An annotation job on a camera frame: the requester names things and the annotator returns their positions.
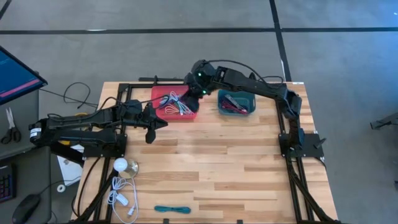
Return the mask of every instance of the monitor screen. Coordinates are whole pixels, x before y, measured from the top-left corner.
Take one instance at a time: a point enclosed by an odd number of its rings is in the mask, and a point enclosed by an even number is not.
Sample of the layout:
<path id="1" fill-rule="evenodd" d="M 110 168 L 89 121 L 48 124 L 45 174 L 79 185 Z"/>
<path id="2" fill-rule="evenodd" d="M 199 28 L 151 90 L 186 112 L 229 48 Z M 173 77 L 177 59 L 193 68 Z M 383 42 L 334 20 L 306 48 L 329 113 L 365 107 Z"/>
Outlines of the monitor screen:
<path id="1" fill-rule="evenodd" d="M 36 72 L 0 47 L 0 105 L 47 84 Z"/>

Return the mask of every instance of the blue bin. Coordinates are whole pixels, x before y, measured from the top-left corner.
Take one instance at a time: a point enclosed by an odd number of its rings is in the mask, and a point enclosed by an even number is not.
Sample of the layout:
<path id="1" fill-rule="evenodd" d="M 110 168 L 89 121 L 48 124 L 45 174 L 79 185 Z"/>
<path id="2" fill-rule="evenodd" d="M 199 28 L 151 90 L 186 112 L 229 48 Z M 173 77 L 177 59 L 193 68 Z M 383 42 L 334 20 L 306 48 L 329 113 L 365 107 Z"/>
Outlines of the blue bin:
<path id="1" fill-rule="evenodd" d="M 231 110 L 226 110 L 221 107 L 221 100 L 225 95 L 230 95 L 232 98 L 236 100 L 236 102 L 244 108 L 247 108 L 247 114 L 236 113 Z M 256 98 L 253 93 L 248 93 L 245 91 L 227 91 L 227 90 L 219 90 L 218 91 L 218 111 L 223 115 L 232 115 L 232 116 L 248 116 L 256 109 Z"/>

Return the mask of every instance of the wooden tabletop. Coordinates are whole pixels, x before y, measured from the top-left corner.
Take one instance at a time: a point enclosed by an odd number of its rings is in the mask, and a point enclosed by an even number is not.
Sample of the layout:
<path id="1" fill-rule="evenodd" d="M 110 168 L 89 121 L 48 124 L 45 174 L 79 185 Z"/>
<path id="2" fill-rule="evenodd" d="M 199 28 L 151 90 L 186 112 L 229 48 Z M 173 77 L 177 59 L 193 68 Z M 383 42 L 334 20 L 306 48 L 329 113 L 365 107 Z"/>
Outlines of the wooden tabletop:
<path id="1" fill-rule="evenodd" d="M 100 104 L 117 94 L 119 82 L 106 82 Z M 306 133 L 315 130 L 303 83 L 288 83 L 302 101 L 301 124 Z M 133 89 L 132 99 L 150 99 L 150 88 Z M 112 106 L 109 100 L 106 106 Z M 292 196 L 284 158 L 280 155 L 279 124 L 274 100 L 256 96 L 256 110 L 248 117 L 220 115 L 217 92 L 200 100 L 193 122 L 170 122 L 156 131 L 156 140 L 145 143 L 146 130 L 127 127 L 126 159 L 139 164 L 135 177 L 139 218 L 136 223 L 295 223 Z M 83 191 L 81 212 L 97 194 L 101 159 L 90 174 Z M 85 162 L 84 180 L 95 158 Z M 312 158 L 303 159 L 308 188 L 319 206 L 330 217 L 337 214 L 325 168 Z M 123 189 L 130 201 L 128 208 L 115 204 L 125 221 L 134 201 L 132 189 Z M 106 197 L 101 218 L 105 218 Z M 299 193 L 303 218 L 305 206 Z M 188 206 L 191 214 L 159 213 L 154 206 Z M 112 222 L 120 223 L 115 214 Z"/>

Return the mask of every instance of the teal rope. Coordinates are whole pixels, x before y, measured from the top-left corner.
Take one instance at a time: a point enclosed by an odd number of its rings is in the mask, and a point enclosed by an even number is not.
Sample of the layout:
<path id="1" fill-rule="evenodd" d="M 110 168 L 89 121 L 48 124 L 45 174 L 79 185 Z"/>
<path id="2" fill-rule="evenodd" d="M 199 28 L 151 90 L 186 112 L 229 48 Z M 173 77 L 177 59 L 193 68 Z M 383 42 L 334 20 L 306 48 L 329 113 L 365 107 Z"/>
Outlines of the teal rope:
<path id="1" fill-rule="evenodd" d="M 178 212 L 183 214 L 191 213 L 191 208 L 189 207 L 167 207 L 167 206 L 156 205 L 154 209 L 155 211 L 158 212 Z"/>

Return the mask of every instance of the red tray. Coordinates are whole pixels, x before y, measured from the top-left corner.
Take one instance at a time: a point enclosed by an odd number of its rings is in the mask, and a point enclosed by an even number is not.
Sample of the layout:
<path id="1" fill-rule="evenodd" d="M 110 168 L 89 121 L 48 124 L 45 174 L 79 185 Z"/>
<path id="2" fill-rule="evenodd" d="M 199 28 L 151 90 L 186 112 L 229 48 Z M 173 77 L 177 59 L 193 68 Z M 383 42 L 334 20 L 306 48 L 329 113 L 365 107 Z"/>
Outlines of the red tray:
<path id="1" fill-rule="evenodd" d="M 177 95 L 182 95 L 185 92 L 187 92 L 188 86 L 187 85 L 170 85 L 170 86 L 154 86 L 152 87 L 152 94 L 151 94 L 151 99 L 163 96 L 163 95 L 169 95 L 171 91 L 174 91 Z M 154 108 L 157 108 L 160 105 L 160 102 L 162 99 L 154 100 L 153 105 Z M 165 108 L 159 108 L 156 109 L 156 115 L 164 120 L 178 120 L 178 119 L 183 119 L 183 120 L 193 120 L 196 118 L 197 114 L 166 114 L 165 113 Z"/>

